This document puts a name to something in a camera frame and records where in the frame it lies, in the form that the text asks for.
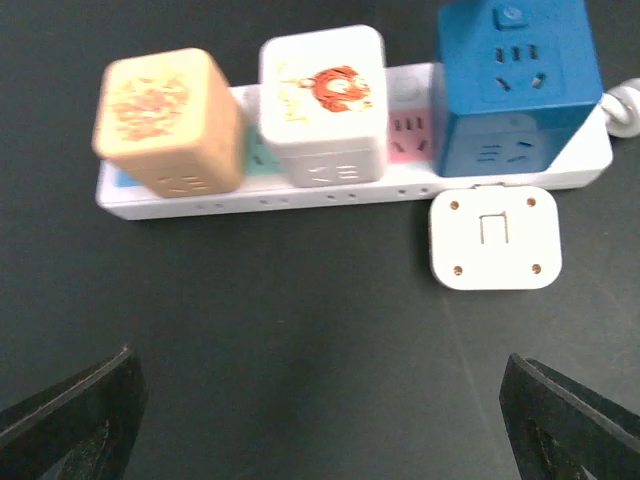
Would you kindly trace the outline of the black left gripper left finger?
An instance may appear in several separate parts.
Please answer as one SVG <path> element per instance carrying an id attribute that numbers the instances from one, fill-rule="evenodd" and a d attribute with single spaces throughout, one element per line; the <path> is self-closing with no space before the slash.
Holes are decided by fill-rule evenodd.
<path id="1" fill-rule="evenodd" d="M 121 479 L 148 391 L 141 361 L 125 347 L 1 412 L 1 477 Z"/>

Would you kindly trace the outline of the white plug adapter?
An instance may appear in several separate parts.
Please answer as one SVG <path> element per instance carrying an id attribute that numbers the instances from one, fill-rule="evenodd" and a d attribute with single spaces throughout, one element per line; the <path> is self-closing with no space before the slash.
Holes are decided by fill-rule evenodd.
<path id="1" fill-rule="evenodd" d="M 429 211 L 430 266 L 461 291 L 535 290 L 562 269 L 557 203 L 534 186 L 448 190 Z"/>

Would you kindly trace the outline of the white tiger cube socket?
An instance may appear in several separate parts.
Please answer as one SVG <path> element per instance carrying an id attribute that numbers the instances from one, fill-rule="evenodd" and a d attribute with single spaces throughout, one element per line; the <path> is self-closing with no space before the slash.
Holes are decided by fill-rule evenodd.
<path id="1" fill-rule="evenodd" d="M 280 36 L 262 45 L 258 127 L 294 186 L 382 178 L 388 162 L 385 67 L 383 38 L 368 25 Z"/>

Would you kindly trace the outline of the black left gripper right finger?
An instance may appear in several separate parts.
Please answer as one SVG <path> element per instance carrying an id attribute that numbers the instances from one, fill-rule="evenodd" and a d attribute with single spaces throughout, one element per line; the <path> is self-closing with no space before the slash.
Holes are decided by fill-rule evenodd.
<path id="1" fill-rule="evenodd" d="M 639 416 L 588 387 L 512 354 L 499 402 L 522 479 L 639 477 Z"/>

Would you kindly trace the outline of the beige dragon cube socket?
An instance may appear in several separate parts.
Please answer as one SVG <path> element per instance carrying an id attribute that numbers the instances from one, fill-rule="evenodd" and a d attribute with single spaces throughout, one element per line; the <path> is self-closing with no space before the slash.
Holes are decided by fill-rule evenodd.
<path id="1" fill-rule="evenodd" d="M 202 49 L 125 58 L 104 71 L 92 149 L 160 197 L 236 190 L 244 134 L 229 82 Z"/>

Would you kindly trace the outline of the white power strip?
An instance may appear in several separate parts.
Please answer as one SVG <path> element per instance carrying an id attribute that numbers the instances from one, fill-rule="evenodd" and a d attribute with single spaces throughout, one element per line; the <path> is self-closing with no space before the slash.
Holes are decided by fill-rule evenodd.
<path id="1" fill-rule="evenodd" d="M 428 140 L 417 141 L 414 147 L 418 156 L 389 163 L 377 182 L 320 188 L 293 187 L 283 175 L 275 172 L 273 159 L 260 152 L 252 155 L 254 166 L 236 191 L 181 198 L 160 198 L 127 179 L 117 168 L 102 163 L 96 202 L 119 218 L 149 220 L 430 199 L 446 190 L 484 185 L 531 185 L 561 190 L 592 183 L 613 160 L 606 115 L 600 108 L 594 109 L 554 163 L 542 172 L 442 178 L 434 173 L 425 157 L 428 145 Z"/>

